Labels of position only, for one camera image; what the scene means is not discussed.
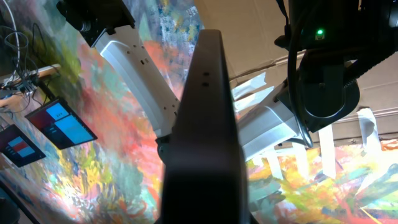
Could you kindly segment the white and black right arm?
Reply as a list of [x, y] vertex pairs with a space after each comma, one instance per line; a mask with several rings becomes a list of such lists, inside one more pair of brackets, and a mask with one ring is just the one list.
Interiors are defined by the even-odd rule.
[[[150, 59], [135, 21], [122, 1], [59, 1], [57, 9], [122, 76], [157, 136], [161, 158], [172, 137], [178, 99]], [[258, 75], [232, 90], [247, 157], [284, 141], [312, 147], [310, 134], [344, 118], [359, 103], [357, 80], [397, 51], [394, 37], [349, 47], [305, 48], [298, 69], [277, 87]]]

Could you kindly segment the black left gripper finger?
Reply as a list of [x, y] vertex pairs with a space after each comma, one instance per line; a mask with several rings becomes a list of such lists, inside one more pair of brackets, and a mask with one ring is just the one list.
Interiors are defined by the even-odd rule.
[[204, 29], [165, 158], [159, 223], [248, 223], [247, 187], [222, 35]]

